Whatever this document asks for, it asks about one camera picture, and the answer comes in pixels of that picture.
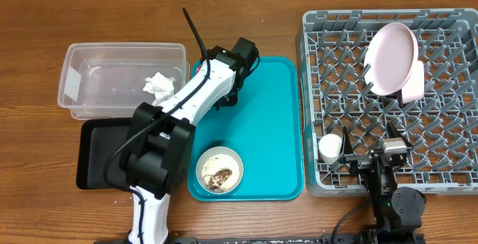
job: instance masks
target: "white bowl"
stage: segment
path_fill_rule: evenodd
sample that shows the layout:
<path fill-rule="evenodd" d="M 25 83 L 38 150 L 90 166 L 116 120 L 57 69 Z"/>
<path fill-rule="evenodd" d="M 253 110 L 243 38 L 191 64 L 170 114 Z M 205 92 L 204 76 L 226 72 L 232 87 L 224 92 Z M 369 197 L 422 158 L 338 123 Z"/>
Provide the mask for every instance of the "white bowl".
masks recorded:
<path fill-rule="evenodd" d="M 202 179 L 202 174 L 201 174 L 202 173 L 202 168 L 204 167 L 204 164 L 206 163 L 206 161 L 210 157 L 212 157 L 213 155 L 216 155 L 216 154 L 226 154 L 226 155 L 232 157 L 232 159 L 234 159 L 239 165 L 239 179 L 238 179 L 238 181 L 236 182 L 236 184 L 233 187 L 231 187 L 231 189 L 223 191 L 223 192 L 218 192 L 218 191 L 214 191 L 214 190 L 210 189 L 209 186 Z M 199 158 L 199 160 L 197 161 L 197 164 L 196 164 L 196 178 L 197 178 L 197 181 L 201 184 L 201 187 L 204 188 L 204 190 L 206 190 L 210 193 L 216 194 L 216 195 L 222 195 L 222 194 L 229 193 L 232 190 L 234 190 L 239 185 L 240 181 L 242 180 L 243 174 L 244 174 L 244 165 L 242 164 L 242 160 L 240 159 L 239 154 L 237 154 L 235 151 L 232 151 L 230 148 L 227 148 L 227 147 L 218 146 L 218 147 L 210 148 L 209 150 L 205 151 L 204 154 L 201 155 L 201 157 Z"/>

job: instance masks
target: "wooden surface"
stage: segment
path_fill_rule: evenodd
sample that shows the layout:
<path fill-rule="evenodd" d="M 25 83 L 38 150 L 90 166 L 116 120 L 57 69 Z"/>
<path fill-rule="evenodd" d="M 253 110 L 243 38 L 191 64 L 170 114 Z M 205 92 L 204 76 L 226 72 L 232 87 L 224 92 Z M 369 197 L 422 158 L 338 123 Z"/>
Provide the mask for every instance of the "wooden surface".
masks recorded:
<path fill-rule="evenodd" d="M 1 0 L 0 243 L 91 243 L 131 228 L 131 195 L 75 185 L 83 122 L 57 106 L 60 71 L 68 46 L 82 42 L 177 42 L 193 63 L 199 50 L 181 7 L 209 47 L 245 37 L 262 55 L 295 62 L 307 10 L 478 7 L 478 0 Z M 183 185 L 168 226 L 173 236 L 201 238 L 320 236 L 360 202 L 304 190 L 288 202 L 201 203 Z M 340 232 L 372 221 L 363 211 Z M 428 243 L 478 243 L 477 197 L 429 196 L 420 232 Z"/>

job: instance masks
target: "transparent plastic bin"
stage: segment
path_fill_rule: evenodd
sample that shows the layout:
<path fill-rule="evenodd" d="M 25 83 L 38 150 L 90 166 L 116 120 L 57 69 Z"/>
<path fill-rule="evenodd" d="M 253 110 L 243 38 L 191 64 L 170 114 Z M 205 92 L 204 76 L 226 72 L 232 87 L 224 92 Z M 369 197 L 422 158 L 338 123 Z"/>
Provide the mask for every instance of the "transparent plastic bin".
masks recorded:
<path fill-rule="evenodd" d="M 76 43 L 66 53 L 58 105 L 75 119 L 131 117 L 153 94 L 145 78 L 174 77 L 178 92 L 189 78 L 186 50 L 179 43 Z"/>

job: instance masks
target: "dish rack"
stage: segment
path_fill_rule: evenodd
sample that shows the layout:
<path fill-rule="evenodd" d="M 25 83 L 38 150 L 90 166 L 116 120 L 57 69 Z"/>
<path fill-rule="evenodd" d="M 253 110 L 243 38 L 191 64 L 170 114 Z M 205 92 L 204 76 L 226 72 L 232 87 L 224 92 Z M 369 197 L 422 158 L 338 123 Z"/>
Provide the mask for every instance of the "dish rack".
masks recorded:
<path fill-rule="evenodd" d="M 376 32 L 407 25 L 425 64 L 425 96 L 405 105 L 370 92 L 363 64 Z M 313 10 L 297 34 L 302 87 L 306 186 L 315 196 L 366 195 L 347 165 L 331 169 L 318 154 L 324 134 L 346 126 L 353 149 L 365 154 L 388 138 L 392 121 L 414 146 L 395 172 L 399 186 L 439 195 L 478 194 L 478 11 Z"/>

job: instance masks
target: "teal tray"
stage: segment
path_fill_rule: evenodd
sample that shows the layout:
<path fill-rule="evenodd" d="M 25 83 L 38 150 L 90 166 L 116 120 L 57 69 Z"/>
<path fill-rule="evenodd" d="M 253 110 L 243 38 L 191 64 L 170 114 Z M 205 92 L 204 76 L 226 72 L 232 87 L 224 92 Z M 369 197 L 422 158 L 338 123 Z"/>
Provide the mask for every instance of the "teal tray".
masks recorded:
<path fill-rule="evenodd" d="M 304 186 L 298 95 L 292 61 L 261 57 L 244 81 L 238 103 L 209 110 L 197 125 L 187 178 L 191 195 L 200 201 L 296 198 Z M 241 183 L 225 195 L 206 191 L 196 178 L 199 157 L 215 146 L 233 149 L 244 164 Z"/>

